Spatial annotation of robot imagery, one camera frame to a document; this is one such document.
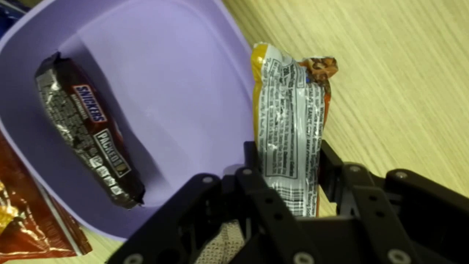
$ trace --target screw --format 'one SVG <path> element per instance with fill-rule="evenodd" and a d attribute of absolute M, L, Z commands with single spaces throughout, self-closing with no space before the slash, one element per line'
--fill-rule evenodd
<path fill-rule="evenodd" d="M 142 264 L 142 263 L 143 263 L 143 257 L 140 254 L 132 254 L 123 262 L 123 264 Z"/>
<path fill-rule="evenodd" d="M 360 172 L 362 169 L 360 169 L 360 166 L 350 166 L 348 171 L 357 174 L 357 172 Z"/>
<path fill-rule="evenodd" d="M 294 264 L 313 264 L 313 259 L 307 253 L 297 253 L 293 257 Z"/>
<path fill-rule="evenodd" d="M 406 178 L 407 178 L 407 174 L 406 174 L 406 172 L 398 171 L 398 172 L 395 172 L 395 177 L 397 177 L 398 180 L 406 180 Z"/>
<path fill-rule="evenodd" d="M 252 175 L 250 169 L 243 169 L 243 175 Z"/>
<path fill-rule="evenodd" d="M 208 184 L 212 184 L 214 180 L 211 177 L 206 177 L 206 178 L 202 180 L 202 182 L 208 185 Z"/>
<path fill-rule="evenodd" d="M 392 264 L 410 264 L 411 260 L 409 257 L 409 254 L 406 254 L 404 251 L 401 250 L 389 250 L 387 253 L 387 259 L 392 263 Z"/>

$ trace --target wooden surface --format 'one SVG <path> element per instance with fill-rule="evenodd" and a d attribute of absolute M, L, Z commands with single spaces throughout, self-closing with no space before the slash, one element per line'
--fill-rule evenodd
<path fill-rule="evenodd" d="M 338 61 L 325 140 L 343 160 L 378 175 L 406 168 L 469 194 L 469 2 L 225 4 L 250 45 Z M 324 204 L 322 213 L 332 207 Z M 118 247 L 89 240 L 93 253 L 86 257 L 35 263 L 104 263 Z"/>

